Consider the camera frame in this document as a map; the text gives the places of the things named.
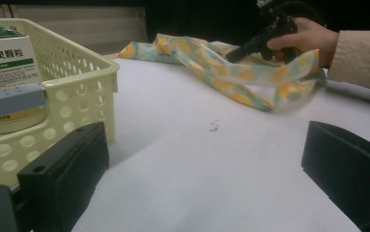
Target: white table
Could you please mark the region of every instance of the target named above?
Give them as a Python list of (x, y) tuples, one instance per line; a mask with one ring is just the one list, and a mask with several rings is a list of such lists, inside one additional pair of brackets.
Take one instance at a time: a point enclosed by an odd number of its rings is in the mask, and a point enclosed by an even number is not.
[(331, 82), (263, 112), (185, 66), (115, 61), (110, 168), (73, 231), (359, 231), (300, 162), (309, 121), (370, 141), (370, 90)]

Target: crumpled fabric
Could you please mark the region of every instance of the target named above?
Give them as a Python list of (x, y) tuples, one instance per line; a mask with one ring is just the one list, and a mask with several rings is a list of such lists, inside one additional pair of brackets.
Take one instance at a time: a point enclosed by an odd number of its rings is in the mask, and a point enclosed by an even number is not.
[(224, 96), (261, 110), (273, 110), (308, 96), (317, 82), (325, 81), (318, 50), (305, 52), (288, 64), (275, 59), (266, 61), (260, 54), (233, 64), (225, 55), (235, 48), (191, 37), (158, 34), (154, 43), (131, 42), (117, 56), (183, 64)]

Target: beige sleeve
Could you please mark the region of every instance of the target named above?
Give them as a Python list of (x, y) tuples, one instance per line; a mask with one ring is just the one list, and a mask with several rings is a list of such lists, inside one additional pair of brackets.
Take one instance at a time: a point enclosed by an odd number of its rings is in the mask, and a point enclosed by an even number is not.
[(370, 31), (340, 31), (327, 79), (370, 89)]

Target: yellow plastic basket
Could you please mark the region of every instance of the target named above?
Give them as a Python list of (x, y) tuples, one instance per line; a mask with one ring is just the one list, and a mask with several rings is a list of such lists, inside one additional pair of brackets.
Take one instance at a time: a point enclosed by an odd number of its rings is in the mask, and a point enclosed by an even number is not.
[(0, 25), (31, 38), (48, 114), (32, 128), (0, 134), (0, 184), (13, 187), (19, 170), (74, 129), (104, 122), (107, 140), (114, 140), (119, 66), (30, 20), (2, 18)]

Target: hand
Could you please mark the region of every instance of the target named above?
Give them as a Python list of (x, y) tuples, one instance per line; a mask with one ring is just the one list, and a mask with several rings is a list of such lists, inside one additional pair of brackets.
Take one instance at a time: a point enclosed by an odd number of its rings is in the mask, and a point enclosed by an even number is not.
[(320, 67), (330, 66), (337, 47), (339, 34), (304, 17), (295, 18), (294, 22), (298, 27), (297, 33), (273, 38), (268, 41), (267, 47), (273, 50), (274, 56), (282, 58), (284, 52), (281, 49), (285, 47), (295, 48), (298, 54), (319, 49)]

